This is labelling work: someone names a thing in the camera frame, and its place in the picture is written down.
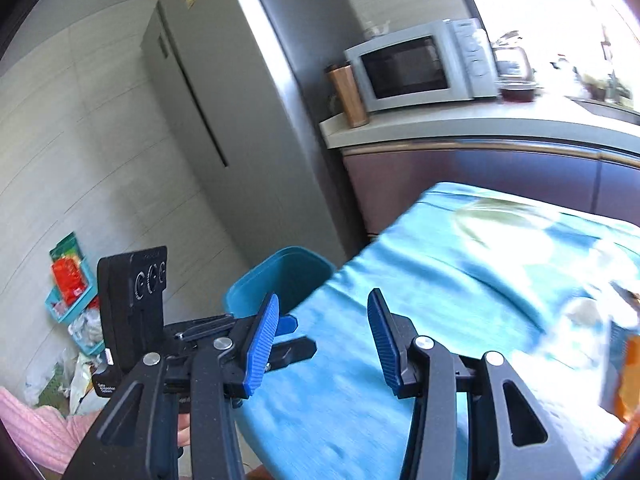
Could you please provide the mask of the pink sleeve forearm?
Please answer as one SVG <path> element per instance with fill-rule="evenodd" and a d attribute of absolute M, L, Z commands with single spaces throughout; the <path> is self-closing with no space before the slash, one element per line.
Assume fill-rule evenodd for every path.
<path fill-rule="evenodd" d="M 30 408 L 1 388 L 1 421 L 36 464 L 62 474 L 100 412 L 64 417 L 52 406 Z"/>

